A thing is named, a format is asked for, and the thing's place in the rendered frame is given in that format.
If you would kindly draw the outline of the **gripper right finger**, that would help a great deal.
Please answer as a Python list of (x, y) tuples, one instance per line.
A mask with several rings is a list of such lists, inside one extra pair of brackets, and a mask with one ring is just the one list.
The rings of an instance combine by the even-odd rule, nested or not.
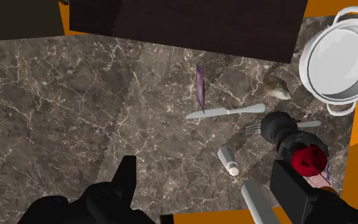
[(358, 209), (314, 188), (284, 160), (275, 160), (270, 190), (293, 224), (358, 224)]

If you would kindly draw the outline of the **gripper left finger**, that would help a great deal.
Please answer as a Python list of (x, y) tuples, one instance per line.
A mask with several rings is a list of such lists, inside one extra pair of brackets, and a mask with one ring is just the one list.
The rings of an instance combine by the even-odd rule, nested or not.
[(156, 224), (132, 209), (136, 188), (136, 156), (125, 155), (110, 182), (95, 183), (73, 202), (61, 195), (35, 200), (17, 224)]

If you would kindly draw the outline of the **silver table knife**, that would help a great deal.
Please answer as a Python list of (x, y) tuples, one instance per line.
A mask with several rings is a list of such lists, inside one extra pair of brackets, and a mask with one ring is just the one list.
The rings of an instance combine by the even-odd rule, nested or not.
[(226, 109), (226, 108), (206, 109), (205, 111), (192, 112), (186, 116), (186, 119), (207, 118), (213, 116), (223, 116), (223, 115), (240, 114), (240, 113), (264, 113), (265, 110), (266, 110), (266, 106), (263, 103), (247, 106), (244, 108), (238, 108), (238, 109)]
[(242, 182), (241, 192), (255, 224), (280, 224), (258, 184), (251, 180)]

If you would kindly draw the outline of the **black grinder with red top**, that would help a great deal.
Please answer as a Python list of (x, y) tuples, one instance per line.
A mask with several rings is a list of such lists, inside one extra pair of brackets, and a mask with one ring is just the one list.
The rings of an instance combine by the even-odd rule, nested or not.
[(317, 176), (326, 168), (327, 145), (315, 134), (300, 130), (288, 113), (268, 113), (261, 120), (260, 133), (276, 146), (277, 158), (288, 162), (301, 176)]

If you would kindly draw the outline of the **silver fork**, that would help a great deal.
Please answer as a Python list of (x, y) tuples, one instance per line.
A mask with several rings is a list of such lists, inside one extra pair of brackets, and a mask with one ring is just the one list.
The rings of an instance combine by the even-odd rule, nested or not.
[[(321, 121), (314, 120), (309, 122), (297, 122), (296, 124), (299, 128), (307, 128), (307, 127), (318, 127), (319, 125), (321, 125), (321, 123), (322, 123)], [(245, 128), (245, 134), (259, 134), (261, 132), (260, 128), (261, 128), (260, 123), (247, 126)]]

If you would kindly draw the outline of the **silver salt shaker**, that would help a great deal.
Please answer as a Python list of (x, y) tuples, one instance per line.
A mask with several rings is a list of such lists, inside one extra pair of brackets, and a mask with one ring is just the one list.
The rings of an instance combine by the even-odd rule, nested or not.
[(239, 167), (235, 159), (235, 154), (230, 147), (224, 146), (220, 148), (217, 155), (231, 176), (237, 176), (239, 174)]

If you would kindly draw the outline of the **thin purple card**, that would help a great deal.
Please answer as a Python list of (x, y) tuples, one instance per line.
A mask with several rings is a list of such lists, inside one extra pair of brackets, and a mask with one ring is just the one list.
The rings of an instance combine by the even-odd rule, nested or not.
[(203, 70), (198, 65), (196, 65), (196, 91), (197, 91), (197, 97), (198, 97), (200, 107), (201, 107), (202, 111), (205, 111)]

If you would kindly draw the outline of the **dark olive box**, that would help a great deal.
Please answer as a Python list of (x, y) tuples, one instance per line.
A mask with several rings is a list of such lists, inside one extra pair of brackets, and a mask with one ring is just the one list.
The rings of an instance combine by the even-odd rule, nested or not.
[(63, 35), (57, 0), (0, 0), (0, 40)]

